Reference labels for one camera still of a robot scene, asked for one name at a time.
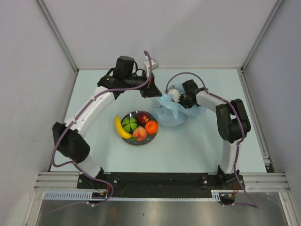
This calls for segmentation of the yellow fake banana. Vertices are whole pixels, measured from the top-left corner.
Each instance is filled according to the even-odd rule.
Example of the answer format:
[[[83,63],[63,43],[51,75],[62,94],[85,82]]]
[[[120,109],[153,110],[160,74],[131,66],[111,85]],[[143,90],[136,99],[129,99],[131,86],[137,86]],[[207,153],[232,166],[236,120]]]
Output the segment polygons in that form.
[[[115,126],[115,129],[116,129],[117,133],[122,138],[124,138],[124,139],[131,139],[133,137],[132,134],[128,133],[127,131],[125,131],[123,129],[120,117],[118,115],[116,115],[116,117],[114,119],[114,126]]]

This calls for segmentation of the green fake watermelon ball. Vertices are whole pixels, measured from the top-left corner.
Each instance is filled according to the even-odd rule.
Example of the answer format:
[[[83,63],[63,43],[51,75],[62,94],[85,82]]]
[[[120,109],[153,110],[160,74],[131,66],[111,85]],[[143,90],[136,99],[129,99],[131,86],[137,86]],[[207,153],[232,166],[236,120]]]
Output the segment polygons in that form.
[[[121,124],[123,129],[128,133],[133,133],[138,127],[137,120],[134,117],[126,117]]]

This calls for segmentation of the orange fake mandarin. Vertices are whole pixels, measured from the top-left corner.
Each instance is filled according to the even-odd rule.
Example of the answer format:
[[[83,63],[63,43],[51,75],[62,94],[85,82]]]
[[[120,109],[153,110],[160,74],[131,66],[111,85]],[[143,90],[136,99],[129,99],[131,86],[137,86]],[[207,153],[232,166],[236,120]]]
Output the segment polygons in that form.
[[[158,123],[156,121],[149,121],[144,126],[148,135],[154,135],[158,132]]]

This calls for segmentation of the light blue printed plastic bag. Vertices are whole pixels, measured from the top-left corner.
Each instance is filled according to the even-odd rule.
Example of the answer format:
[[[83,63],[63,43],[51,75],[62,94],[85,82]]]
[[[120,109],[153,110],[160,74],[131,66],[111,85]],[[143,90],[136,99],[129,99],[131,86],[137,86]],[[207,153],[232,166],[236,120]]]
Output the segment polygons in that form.
[[[193,106],[186,109],[174,102],[171,95],[167,94],[157,97],[156,100],[158,103],[150,110],[150,113],[162,127],[181,125],[188,117],[199,117],[207,109],[203,106]]]

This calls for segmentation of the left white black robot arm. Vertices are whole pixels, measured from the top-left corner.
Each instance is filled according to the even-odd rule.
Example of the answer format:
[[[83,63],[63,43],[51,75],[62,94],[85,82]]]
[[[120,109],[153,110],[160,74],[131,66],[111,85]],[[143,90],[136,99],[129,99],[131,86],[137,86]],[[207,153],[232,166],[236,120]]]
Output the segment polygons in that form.
[[[120,56],[97,83],[89,100],[65,123],[56,122],[52,127],[54,151],[59,151],[69,159],[68,163],[88,175],[87,182],[93,188],[103,185],[103,169],[90,155],[90,146],[84,140],[86,133],[102,113],[120,94],[125,91],[138,90],[143,98],[160,97],[162,94],[155,85],[153,70],[158,63],[145,51],[146,61],[137,75],[139,68],[136,61],[129,56]]]

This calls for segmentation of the red fake apple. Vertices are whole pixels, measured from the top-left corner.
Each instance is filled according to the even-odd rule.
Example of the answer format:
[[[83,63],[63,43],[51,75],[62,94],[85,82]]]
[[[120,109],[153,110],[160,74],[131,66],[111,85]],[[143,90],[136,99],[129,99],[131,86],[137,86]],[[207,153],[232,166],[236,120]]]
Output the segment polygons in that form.
[[[141,125],[146,125],[149,121],[151,121],[151,116],[144,111],[138,111],[135,115],[135,118]]]

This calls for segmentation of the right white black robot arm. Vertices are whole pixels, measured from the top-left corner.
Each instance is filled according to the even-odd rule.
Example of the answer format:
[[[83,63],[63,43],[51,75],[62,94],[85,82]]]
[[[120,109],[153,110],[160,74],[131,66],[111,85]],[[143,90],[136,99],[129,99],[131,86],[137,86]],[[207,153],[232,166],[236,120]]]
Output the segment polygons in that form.
[[[233,183],[242,186],[243,179],[239,177],[238,169],[239,151],[251,130],[243,101],[223,99],[205,87],[199,88],[193,80],[184,82],[182,86],[184,94],[179,97],[179,103],[184,108],[204,106],[216,113],[218,132],[223,139],[222,160],[217,172],[218,186],[222,189],[228,189]]]

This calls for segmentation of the orange fake peach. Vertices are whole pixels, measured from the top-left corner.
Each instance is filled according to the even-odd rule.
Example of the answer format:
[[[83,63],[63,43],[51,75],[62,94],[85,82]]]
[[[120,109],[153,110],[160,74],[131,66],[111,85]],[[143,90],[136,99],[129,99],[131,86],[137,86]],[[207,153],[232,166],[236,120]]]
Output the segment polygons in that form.
[[[144,127],[139,126],[133,131],[133,140],[137,142],[142,142],[146,139],[147,132]]]

